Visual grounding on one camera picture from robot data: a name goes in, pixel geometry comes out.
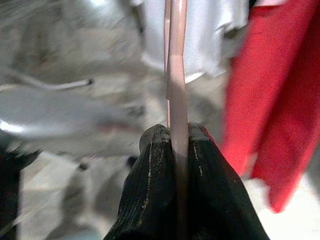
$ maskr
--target pink plastic rod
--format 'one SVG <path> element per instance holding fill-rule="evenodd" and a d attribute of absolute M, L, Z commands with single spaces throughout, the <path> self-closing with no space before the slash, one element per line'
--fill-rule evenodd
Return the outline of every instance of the pink plastic rod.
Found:
<path fill-rule="evenodd" d="M 177 184 L 177 239 L 186 240 L 187 236 L 187 190 L 188 190 L 188 117 L 184 71 L 184 46 L 187 20 L 187 0 L 166 1 L 164 42 L 167 42 L 167 62 L 164 61 L 168 79 L 167 98 L 169 102 L 168 119 L 171 144 L 175 158 L 175 179 Z"/>

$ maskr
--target hanging clothes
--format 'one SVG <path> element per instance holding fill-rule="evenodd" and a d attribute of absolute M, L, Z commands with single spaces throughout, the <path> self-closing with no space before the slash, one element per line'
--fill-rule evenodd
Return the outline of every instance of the hanging clothes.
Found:
<path fill-rule="evenodd" d="M 320 1 L 254 7 L 226 90 L 222 152 L 236 172 L 270 186 L 280 212 L 320 136 Z"/>
<path fill-rule="evenodd" d="M 142 60 L 164 70 L 165 0 L 131 0 L 133 6 L 144 2 L 144 51 Z M 217 76 L 221 66 L 224 33 L 247 25 L 249 0 L 189 0 L 184 44 L 186 83 L 204 73 Z"/>

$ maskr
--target red cloth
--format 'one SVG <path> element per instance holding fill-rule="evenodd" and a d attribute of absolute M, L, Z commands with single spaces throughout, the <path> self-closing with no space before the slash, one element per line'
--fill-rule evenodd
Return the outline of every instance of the red cloth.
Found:
<path fill-rule="evenodd" d="M 255 7 L 226 90 L 222 152 L 239 175 L 258 153 L 252 177 L 283 210 L 320 136 L 320 1 Z"/>

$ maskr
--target white cloth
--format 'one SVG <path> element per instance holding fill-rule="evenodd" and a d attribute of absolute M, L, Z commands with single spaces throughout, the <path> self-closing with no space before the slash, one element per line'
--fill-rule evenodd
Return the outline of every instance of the white cloth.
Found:
<path fill-rule="evenodd" d="M 186 82 L 208 73 L 224 72 L 220 66 L 223 34 L 247 24 L 248 0 L 188 0 L 184 44 Z M 164 70 L 165 0 L 144 0 L 145 48 L 143 60 Z"/>

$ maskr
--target black object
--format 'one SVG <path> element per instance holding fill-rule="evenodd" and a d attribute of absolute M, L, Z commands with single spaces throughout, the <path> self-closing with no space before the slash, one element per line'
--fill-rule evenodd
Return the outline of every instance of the black object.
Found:
<path fill-rule="evenodd" d="M 140 139 L 117 221 L 105 240 L 176 239 L 176 189 L 170 133 L 162 125 Z M 246 189 L 205 128 L 189 125 L 188 236 L 191 240 L 268 240 Z"/>
<path fill-rule="evenodd" d="M 255 4 L 257 0 L 249 0 L 249 9 L 251 9 Z"/>
<path fill-rule="evenodd" d="M 163 240 L 176 235 L 176 185 L 168 129 L 156 125 L 144 132 L 140 152 L 125 180 L 117 221 L 105 240 Z"/>
<path fill-rule="evenodd" d="M 13 224 L 18 214 L 20 170 L 31 164 L 39 151 L 19 155 L 0 151 L 0 239 L 17 239 L 17 226 Z"/>
<path fill-rule="evenodd" d="M 189 124 L 189 236 L 193 240 L 268 240 L 237 173 L 207 130 Z"/>

